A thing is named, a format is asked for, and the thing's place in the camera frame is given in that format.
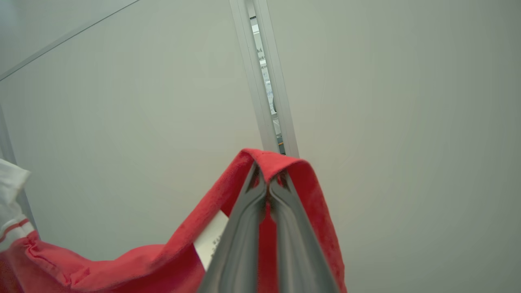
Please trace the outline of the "red jersey with striped cuffs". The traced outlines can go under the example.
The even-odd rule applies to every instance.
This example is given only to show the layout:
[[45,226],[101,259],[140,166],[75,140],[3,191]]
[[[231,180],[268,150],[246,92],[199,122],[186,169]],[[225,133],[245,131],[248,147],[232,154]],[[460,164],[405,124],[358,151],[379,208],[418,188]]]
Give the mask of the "red jersey with striped cuffs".
[[29,172],[0,159],[0,293],[198,293],[253,163],[267,184],[259,224],[257,293],[279,293],[269,182],[288,171],[340,293],[345,265],[318,178],[301,158],[243,149],[164,245],[91,261],[40,239],[16,198]]

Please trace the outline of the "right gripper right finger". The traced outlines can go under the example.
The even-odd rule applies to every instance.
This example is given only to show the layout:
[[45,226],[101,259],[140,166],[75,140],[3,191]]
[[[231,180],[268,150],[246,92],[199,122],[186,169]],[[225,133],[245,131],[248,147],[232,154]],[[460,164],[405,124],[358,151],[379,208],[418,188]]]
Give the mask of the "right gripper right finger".
[[288,171],[269,182],[279,293],[340,293]]

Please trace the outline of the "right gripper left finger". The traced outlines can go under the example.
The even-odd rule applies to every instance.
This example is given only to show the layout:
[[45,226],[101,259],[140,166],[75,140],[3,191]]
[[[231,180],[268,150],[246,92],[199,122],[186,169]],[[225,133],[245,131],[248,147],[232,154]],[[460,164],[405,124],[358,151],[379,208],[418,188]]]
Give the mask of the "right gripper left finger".
[[266,194],[263,173],[254,162],[198,293],[257,293],[259,224]]

